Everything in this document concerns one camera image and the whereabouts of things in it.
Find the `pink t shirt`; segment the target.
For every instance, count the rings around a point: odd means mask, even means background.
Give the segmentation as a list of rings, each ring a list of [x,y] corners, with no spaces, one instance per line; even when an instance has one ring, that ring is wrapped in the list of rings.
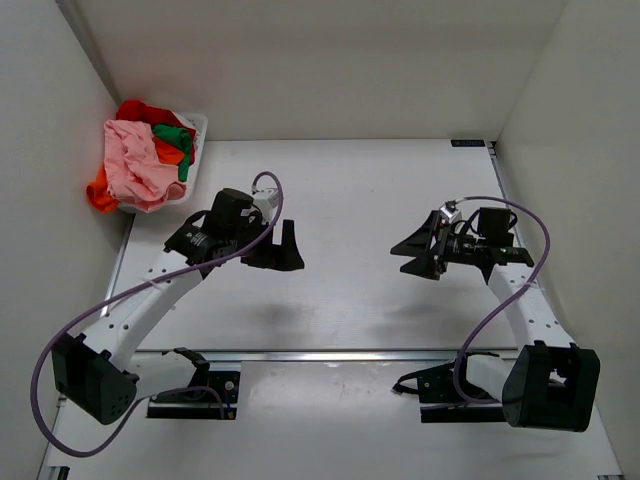
[[[147,123],[107,120],[103,166],[109,194],[139,211],[159,210],[186,194],[186,185],[178,179],[178,166],[160,161]]]

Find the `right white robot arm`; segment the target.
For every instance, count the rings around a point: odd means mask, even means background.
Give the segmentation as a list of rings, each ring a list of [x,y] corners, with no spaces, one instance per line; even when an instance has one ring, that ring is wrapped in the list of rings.
[[[600,360],[579,347],[541,292],[542,261],[515,244],[520,207],[480,207],[462,218],[457,201],[430,212],[391,252],[401,272],[436,281],[450,265],[477,268],[498,300],[448,363],[401,376],[392,390],[415,395],[424,424],[506,422],[515,428],[581,433],[594,407]],[[515,360],[470,346],[488,320],[504,315]]]

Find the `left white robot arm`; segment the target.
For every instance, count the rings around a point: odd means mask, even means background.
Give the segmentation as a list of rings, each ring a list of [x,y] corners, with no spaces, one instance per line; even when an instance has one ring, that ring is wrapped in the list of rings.
[[[293,221],[283,221],[281,241],[273,241],[281,200],[276,188],[253,187],[250,193],[225,188],[210,209],[191,215],[165,242],[147,288],[117,301],[108,319],[54,342],[57,390],[102,425],[114,423],[145,397],[173,390],[188,398],[203,395],[209,364],[202,355],[185,347],[143,359],[134,354],[221,259],[235,256],[247,266],[283,272],[303,269]]]

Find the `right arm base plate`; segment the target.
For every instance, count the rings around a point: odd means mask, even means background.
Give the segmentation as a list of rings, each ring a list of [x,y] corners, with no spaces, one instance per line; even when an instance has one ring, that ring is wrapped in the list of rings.
[[[497,379],[500,387],[504,385],[515,360],[489,351],[465,354],[460,367],[461,389],[469,397],[490,400],[491,404],[471,404],[459,395],[453,381],[454,360],[402,375],[391,391],[397,395],[417,397],[423,424],[506,423],[500,401],[466,378],[467,361],[473,356],[481,357],[483,363],[489,365],[491,373],[499,369]]]

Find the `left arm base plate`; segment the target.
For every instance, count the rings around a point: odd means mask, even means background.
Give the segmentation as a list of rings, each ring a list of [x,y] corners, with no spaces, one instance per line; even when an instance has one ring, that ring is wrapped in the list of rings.
[[[216,363],[185,348],[175,349],[195,366],[186,387],[151,397],[146,417],[171,420],[223,420],[237,418],[241,381],[239,363]]]

